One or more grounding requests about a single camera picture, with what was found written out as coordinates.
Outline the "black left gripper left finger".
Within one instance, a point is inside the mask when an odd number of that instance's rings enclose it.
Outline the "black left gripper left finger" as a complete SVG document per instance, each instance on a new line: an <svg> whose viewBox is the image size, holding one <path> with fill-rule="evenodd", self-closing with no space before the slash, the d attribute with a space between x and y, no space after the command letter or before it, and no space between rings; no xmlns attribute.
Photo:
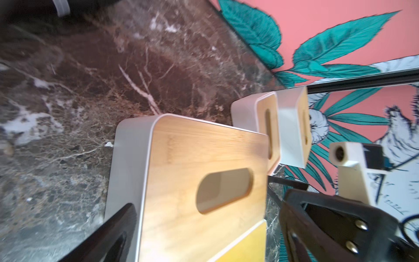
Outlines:
<svg viewBox="0 0 419 262"><path fill-rule="evenodd" d="M125 262L136 223L135 206L127 203L61 261Z"/></svg>

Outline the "yellow lid tissue box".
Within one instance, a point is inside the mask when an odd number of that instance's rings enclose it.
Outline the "yellow lid tissue box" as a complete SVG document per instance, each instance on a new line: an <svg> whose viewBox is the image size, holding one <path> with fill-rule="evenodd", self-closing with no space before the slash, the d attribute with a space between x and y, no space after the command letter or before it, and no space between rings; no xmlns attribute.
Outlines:
<svg viewBox="0 0 419 262"><path fill-rule="evenodd" d="M267 222L263 219L221 250L209 262L264 262L266 230Z"/></svg>

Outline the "large bamboo lid tissue box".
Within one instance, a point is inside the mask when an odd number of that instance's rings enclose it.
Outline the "large bamboo lid tissue box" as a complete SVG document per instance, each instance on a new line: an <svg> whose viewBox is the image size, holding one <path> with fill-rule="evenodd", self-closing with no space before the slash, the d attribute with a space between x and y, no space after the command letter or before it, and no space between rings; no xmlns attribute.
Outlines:
<svg viewBox="0 0 419 262"><path fill-rule="evenodd" d="M268 138L163 114L116 128L105 218L137 223L127 261L209 262L264 219Z"/></svg>

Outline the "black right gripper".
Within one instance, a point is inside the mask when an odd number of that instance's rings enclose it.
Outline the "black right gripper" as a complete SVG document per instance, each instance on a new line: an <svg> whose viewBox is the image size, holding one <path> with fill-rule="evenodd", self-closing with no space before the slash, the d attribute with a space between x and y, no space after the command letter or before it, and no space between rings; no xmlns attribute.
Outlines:
<svg viewBox="0 0 419 262"><path fill-rule="evenodd" d="M407 233L397 236L402 222L385 211L361 202L302 190L288 190L284 203L301 206L312 222L295 231L312 261L317 262L416 262L419 247Z"/></svg>

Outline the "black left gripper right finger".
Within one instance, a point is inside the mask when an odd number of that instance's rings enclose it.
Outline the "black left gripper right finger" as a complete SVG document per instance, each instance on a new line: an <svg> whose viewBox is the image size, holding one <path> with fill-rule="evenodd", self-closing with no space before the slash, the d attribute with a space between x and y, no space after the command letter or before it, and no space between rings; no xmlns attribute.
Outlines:
<svg viewBox="0 0 419 262"><path fill-rule="evenodd" d="M306 229L312 219L301 207L292 207L282 203L279 212L279 222L289 262L311 262L309 252L304 242L295 231L296 228Z"/></svg>

